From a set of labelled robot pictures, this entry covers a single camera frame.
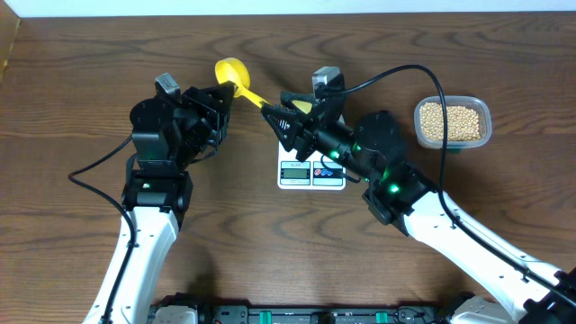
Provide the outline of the cardboard box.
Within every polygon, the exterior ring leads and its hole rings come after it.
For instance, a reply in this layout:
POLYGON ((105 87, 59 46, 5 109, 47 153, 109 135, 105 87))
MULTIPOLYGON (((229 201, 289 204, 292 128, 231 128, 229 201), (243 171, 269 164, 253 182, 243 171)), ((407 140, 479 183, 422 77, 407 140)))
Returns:
POLYGON ((20 27, 21 18, 1 0, 0 8, 0 78, 4 78, 9 57, 20 27))

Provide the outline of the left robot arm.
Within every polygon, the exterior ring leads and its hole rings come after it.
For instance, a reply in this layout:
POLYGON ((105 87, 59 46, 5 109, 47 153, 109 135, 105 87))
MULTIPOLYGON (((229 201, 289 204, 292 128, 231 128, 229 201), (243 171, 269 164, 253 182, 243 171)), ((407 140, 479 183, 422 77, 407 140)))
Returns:
POLYGON ((236 87, 231 82, 181 91, 157 79, 153 97, 130 111, 136 152, 126 166, 121 231, 87 323, 144 323, 161 269, 194 188, 187 168, 226 137, 236 87))

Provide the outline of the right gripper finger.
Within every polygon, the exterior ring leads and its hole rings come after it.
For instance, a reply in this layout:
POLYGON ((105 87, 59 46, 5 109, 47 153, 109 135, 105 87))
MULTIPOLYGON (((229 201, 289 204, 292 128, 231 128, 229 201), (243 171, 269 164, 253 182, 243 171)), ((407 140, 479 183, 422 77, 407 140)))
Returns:
POLYGON ((283 148, 290 151, 294 148, 296 139, 302 135, 303 122, 306 115, 294 104, 265 103, 261 109, 264 119, 273 129, 283 148))
POLYGON ((300 101, 312 103, 312 109, 311 109, 310 113, 316 112, 319 109, 318 106, 319 106, 320 102, 314 96, 314 94, 300 94, 300 93, 294 93, 294 92, 288 92, 288 91, 282 91, 281 92, 281 94, 280 94, 281 104, 284 107, 286 107, 287 109, 302 113, 302 111, 300 111, 298 108, 296 108, 292 104, 293 100, 300 100, 300 101))

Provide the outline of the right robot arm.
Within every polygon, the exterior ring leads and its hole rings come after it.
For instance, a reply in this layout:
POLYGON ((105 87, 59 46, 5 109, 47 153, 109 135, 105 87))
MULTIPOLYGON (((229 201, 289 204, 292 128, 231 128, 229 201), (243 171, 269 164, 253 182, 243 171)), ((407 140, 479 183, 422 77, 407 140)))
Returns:
POLYGON ((288 100, 266 103, 264 119, 282 145, 304 161, 314 152, 368 183, 373 216, 422 242, 461 268, 516 323, 573 323, 575 274, 509 244, 462 210, 406 158, 399 125, 386 111, 340 122, 343 98, 322 99, 303 112, 288 100))

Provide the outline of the white digital kitchen scale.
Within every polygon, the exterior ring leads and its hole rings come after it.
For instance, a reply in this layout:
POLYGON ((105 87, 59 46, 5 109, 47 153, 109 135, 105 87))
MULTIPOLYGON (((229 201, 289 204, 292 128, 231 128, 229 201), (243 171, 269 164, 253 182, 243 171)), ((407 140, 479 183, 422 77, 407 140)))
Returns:
POLYGON ((318 151, 304 162, 296 159, 295 149, 286 151, 278 143, 277 185, 284 190, 340 191, 346 187, 346 179, 337 175, 346 170, 318 151))

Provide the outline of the pale yellow bowl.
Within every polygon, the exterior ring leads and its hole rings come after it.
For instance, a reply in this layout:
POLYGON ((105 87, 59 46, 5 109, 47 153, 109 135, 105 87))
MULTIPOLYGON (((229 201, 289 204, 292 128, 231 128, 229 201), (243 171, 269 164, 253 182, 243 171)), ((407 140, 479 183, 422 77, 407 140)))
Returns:
POLYGON ((292 104, 305 114, 308 114, 312 109, 312 103, 300 100, 293 100, 292 104))

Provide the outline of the clear plastic container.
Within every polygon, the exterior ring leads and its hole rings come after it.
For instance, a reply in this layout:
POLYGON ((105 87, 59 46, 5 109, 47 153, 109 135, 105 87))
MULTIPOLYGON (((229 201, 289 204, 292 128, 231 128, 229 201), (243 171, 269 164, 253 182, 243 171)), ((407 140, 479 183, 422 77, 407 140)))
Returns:
MULTIPOLYGON (((471 96, 447 95, 447 149, 472 149, 491 138, 492 125, 488 106, 471 96)), ((441 149, 444 115, 438 96, 422 100, 414 110, 418 144, 426 149, 441 149)))

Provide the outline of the yellow measuring scoop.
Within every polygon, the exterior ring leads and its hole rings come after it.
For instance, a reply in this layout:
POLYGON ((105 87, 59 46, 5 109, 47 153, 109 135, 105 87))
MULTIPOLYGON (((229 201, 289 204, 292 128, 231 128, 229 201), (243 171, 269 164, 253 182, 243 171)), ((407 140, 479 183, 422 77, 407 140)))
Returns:
POLYGON ((244 97, 259 109, 268 104, 267 100, 249 90, 251 79, 248 69, 238 58, 219 60, 215 64, 214 72, 219 84, 231 82, 235 86, 235 97, 244 97))

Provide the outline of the soybeans pile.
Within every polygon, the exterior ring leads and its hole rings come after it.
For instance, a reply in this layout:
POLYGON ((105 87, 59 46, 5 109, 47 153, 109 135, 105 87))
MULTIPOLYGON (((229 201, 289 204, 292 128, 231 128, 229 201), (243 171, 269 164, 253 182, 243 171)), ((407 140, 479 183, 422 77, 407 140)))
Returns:
MULTIPOLYGON (((419 108, 420 127, 429 140, 444 137, 444 114, 440 103, 424 103, 419 108)), ((480 115, 465 106, 447 106, 447 140, 476 141, 481 138, 480 115)))

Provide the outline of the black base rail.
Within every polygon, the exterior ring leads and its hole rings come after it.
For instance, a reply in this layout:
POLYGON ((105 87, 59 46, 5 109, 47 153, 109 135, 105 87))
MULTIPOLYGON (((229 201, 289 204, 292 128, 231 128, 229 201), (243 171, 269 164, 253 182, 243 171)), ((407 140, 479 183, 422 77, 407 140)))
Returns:
POLYGON ((168 295, 150 306, 148 323, 176 324, 431 324, 445 323, 428 305, 257 305, 244 299, 168 295))

